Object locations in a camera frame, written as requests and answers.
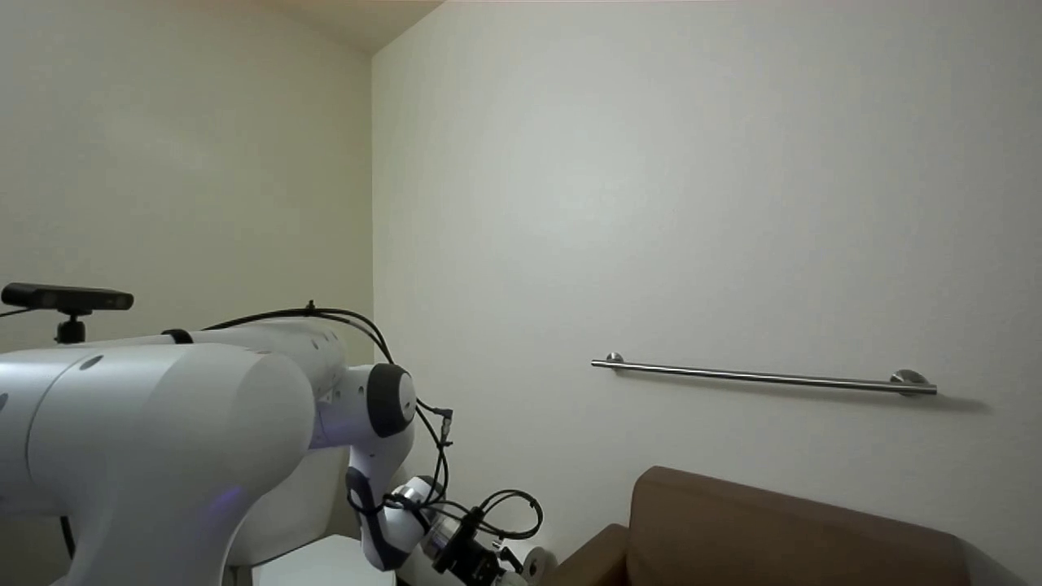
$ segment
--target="white robot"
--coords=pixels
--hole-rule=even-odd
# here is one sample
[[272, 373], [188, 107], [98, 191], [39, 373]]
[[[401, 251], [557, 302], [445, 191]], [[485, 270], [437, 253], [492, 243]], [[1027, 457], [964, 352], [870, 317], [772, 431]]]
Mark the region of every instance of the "white robot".
[[0, 514], [64, 514], [61, 586], [217, 586], [252, 505], [309, 451], [353, 448], [365, 558], [394, 570], [440, 488], [398, 365], [343, 365], [303, 319], [0, 355]]

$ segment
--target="couch cushion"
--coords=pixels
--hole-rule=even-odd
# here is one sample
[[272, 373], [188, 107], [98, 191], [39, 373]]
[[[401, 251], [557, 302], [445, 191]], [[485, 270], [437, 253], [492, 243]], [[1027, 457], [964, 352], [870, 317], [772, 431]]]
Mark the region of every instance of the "couch cushion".
[[636, 586], [968, 586], [962, 540], [902, 521], [649, 468], [633, 496]]

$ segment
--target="sofa armrest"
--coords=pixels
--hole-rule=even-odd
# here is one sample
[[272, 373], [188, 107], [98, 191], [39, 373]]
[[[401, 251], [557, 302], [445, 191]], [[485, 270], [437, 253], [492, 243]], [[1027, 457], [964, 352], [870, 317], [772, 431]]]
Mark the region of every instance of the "sofa armrest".
[[539, 586], [625, 586], [625, 544], [630, 532], [609, 525], [550, 570]]

